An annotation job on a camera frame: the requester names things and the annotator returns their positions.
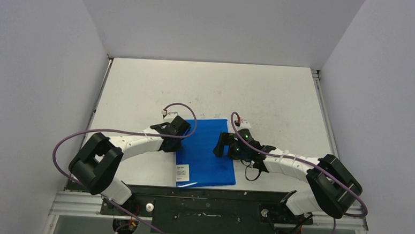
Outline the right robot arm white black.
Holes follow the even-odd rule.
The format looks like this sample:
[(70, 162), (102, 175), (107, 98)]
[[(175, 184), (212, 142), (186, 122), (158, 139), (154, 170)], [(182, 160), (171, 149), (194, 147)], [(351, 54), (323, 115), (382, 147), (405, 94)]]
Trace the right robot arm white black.
[(340, 219), (363, 192), (338, 157), (304, 157), (261, 145), (249, 129), (221, 133), (213, 153), (216, 157), (226, 155), (232, 160), (246, 161), (259, 172), (279, 173), (308, 183), (309, 190), (290, 193), (279, 206), (278, 215), (287, 223), (316, 211)]

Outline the aluminium frame rail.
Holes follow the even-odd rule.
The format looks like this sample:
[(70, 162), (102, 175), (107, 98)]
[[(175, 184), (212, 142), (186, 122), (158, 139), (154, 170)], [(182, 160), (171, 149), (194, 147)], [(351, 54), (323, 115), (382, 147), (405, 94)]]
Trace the aluminium frame rail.
[[(307, 67), (113, 58), (62, 174), (114, 234), (367, 234), (363, 189), (335, 156)], [(278, 143), (320, 126), (320, 149)]]

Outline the blue plastic folder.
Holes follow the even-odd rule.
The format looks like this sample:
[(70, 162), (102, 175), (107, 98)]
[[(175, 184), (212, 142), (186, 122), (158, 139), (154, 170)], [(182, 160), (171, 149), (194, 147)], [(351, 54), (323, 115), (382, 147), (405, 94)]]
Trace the blue plastic folder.
[(213, 153), (223, 132), (229, 132), (226, 119), (197, 121), (194, 134), (182, 140), (182, 147), (176, 152), (177, 188), (231, 186), (236, 183), (232, 159), (216, 157)]

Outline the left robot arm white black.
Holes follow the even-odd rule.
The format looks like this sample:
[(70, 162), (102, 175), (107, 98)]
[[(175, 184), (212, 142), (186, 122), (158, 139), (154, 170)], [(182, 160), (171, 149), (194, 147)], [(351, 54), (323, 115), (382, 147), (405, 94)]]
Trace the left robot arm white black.
[(170, 122), (152, 125), (138, 135), (107, 137), (101, 132), (90, 136), (68, 169), (92, 195), (100, 194), (113, 202), (123, 215), (135, 209), (133, 192), (116, 177), (123, 160), (149, 152), (172, 153), (180, 150), (181, 136), (191, 130), (191, 124), (175, 115)]

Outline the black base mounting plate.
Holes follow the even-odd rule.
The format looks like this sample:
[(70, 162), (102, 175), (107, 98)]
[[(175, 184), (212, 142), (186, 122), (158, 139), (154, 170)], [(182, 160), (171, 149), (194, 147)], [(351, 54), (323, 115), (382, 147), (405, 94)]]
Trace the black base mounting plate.
[(281, 200), (285, 192), (237, 191), (132, 185), (127, 210), (173, 234), (275, 234), (272, 225), (295, 232), (311, 225), (295, 216)]

